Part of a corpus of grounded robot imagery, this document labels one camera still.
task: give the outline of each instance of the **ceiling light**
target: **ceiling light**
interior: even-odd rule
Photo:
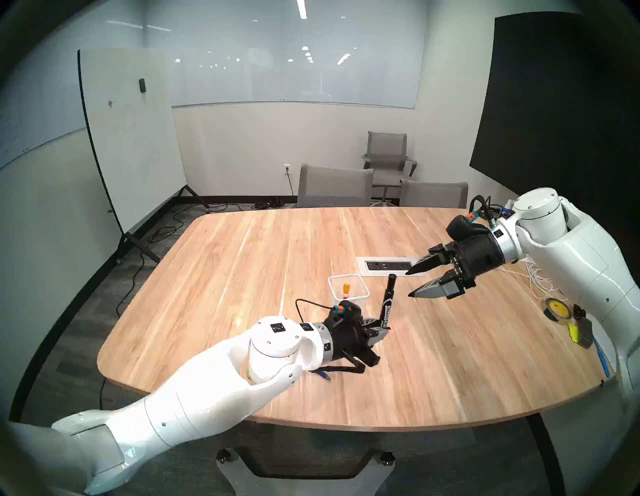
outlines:
[[[300,19],[307,18],[307,8],[305,7],[305,0],[298,0],[298,11],[300,12]]]
[[[108,20],[107,24],[119,24],[121,26],[129,26],[130,28],[143,29],[139,24],[131,24],[130,22],[122,22],[121,20]]]
[[[160,31],[171,31],[169,28],[160,28],[159,26],[151,26],[151,24],[147,24],[147,27],[151,29],[158,29]]]

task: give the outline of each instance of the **office chair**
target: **office chair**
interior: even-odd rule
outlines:
[[[335,169],[302,164],[296,207],[368,207],[372,170]]]
[[[415,171],[418,162],[406,156],[406,134],[369,131],[367,153],[362,156],[364,168],[372,168],[373,187],[383,188],[382,201],[375,205],[390,205],[387,201],[387,188],[400,188],[402,179],[408,180]],[[411,162],[411,172],[404,173],[404,166]]]
[[[401,207],[447,207],[464,209],[467,206],[469,185],[466,182],[402,181]]]

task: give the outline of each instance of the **black marker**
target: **black marker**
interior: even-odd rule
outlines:
[[[382,310],[380,311],[380,322],[382,327],[389,327],[389,314],[391,313],[391,303],[394,300],[394,286],[396,285],[396,275],[389,274],[387,280],[387,290],[382,299]]]

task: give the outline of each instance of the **wooden table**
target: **wooden table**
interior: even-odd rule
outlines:
[[[448,243],[445,227],[460,212],[363,207],[199,217],[113,328],[98,355],[100,372],[151,392],[262,316],[297,320],[295,298],[329,303],[327,278],[358,272],[356,256],[420,256]],[[397,279],[392,331],[374,348],[376,367],[333,373],[331,382],[305,373],[252,420],[362,431],[470,426],[570,401],[605,378],[595,347],[582,349],[567,327],[549,321],[523,276],[492,271],[453,300],[407,297],[444,271]],[[365,282],[371,297],[363,315],[376,317],[387,278]],[[301,311],[308,321],[326,312],[304,303]]]

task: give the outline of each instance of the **tape roll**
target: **tape roll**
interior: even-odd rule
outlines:
[[[548,312],[555,317],[556,321],[559,322],[570,321],[573,318],[573,314],[569,306],[557,298],[547,298],[545,300],[545,305],[547,307],[545,311],[545,315],[547,315],[547,317]]]

